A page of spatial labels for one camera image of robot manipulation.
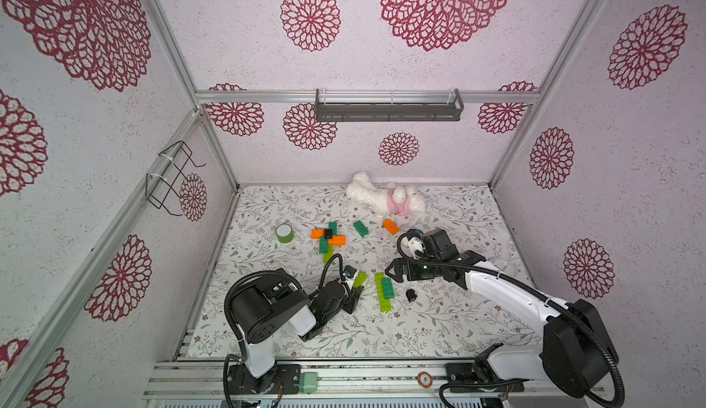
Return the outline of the extra dark green lego brick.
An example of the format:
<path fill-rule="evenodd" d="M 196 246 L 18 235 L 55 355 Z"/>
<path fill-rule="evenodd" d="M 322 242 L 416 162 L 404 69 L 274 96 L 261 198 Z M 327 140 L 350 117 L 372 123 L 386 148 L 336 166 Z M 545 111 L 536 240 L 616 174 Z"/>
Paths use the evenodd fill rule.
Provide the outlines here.
<path fill-rule="evenodd" d="M 393 281 L 389 277 L 385 277 L 381 280 L 382 294 L 384 294 L 384 299 L 391 301 L 395 297 L 395 289 L 393 288 Z"/>

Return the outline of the long lime green lego brick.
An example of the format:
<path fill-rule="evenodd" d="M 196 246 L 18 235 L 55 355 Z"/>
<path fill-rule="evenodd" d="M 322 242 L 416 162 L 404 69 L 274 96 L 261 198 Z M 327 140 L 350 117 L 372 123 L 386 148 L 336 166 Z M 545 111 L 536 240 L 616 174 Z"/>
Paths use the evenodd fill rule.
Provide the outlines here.
<path fill-rule="evenodd" d="M 334 248 L 329 247 L 327 252 L 323 255 L 323 262 L 325 265 L 330 261 L 331 257 L 334 255 L 334 253 L 335 253 Z"/>

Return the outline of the dark green lego brick front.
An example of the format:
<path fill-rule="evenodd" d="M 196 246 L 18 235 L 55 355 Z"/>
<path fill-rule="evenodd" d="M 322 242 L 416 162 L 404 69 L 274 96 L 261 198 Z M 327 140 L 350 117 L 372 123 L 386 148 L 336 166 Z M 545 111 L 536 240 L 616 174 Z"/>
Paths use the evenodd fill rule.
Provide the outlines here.
<path fill-rule="evenodd" d="M 325 253 L 329 252 L 329 241 L 325 237 L 321 237 L 319 239 L 319 253 L 321 255 L 324 255 Z"/>

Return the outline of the dark green lego brick back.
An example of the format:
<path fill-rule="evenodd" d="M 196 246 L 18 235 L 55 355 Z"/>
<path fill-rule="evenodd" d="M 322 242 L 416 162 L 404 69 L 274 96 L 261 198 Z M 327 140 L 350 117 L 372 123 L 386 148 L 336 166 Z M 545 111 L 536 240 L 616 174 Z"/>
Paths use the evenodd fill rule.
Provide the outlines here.
<path fill-rule="evenodd" d="M 355 221 L 353 227 L 361 238 L 365 238 L 370 234 L 368 228 L 360 220 Z"/>

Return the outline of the lime lego brick back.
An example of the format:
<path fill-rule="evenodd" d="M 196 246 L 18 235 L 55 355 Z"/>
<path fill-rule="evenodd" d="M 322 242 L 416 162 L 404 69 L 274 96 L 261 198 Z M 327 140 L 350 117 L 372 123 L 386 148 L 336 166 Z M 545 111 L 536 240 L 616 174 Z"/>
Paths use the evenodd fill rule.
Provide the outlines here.
<path fill-rule="evenodd" d="M 368 278 L 368 275 L 365 272 L 359 271 L 357 273 L 356 277 L 354 278 L 353 288 L 362 288 L 364 286 L 367 278 Z"/>

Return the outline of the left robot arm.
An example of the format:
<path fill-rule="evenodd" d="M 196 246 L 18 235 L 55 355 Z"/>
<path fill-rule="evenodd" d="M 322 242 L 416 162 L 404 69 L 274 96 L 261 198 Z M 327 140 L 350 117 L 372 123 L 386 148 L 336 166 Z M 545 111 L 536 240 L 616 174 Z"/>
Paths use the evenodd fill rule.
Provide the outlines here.
<path fill-rule="evenodd" d="M 314 339 L 340 312 L 356 310 L 366 280 L 364 272 L 346 265 L 336 253 L 311 293 L 282 268 L 236 281 L 224 298 L 224 315 L 240 352 L 224 360 L 226 402 L 232 404 L 233 396 L 299 393 L 302 368 L 279 365 L 275 334 L 289 328 L 303 342 Z"/>

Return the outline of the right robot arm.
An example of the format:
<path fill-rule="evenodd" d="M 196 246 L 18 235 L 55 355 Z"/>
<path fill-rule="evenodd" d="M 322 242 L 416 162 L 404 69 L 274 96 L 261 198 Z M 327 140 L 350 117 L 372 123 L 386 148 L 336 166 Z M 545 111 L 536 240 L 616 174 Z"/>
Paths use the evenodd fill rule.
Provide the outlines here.
<path fill-rule="evenodd" d="M 446 394 L 510 391 L 528 382 L 551 382 L 575 399 L 588 398 L 600 407 L 622 407 L 626 389 L 619 356 L 595 306 L 547 295 L 511 277 L 471 250 L 459 251 L 446 231 L 411 229 L 396 241 L 399 254 L 386 276 L 397 283 L 437 277 L 490 299 L 540 336 L 536 347 L 497 343 L 472 358 L 466 375 L 439 386 Z"/>

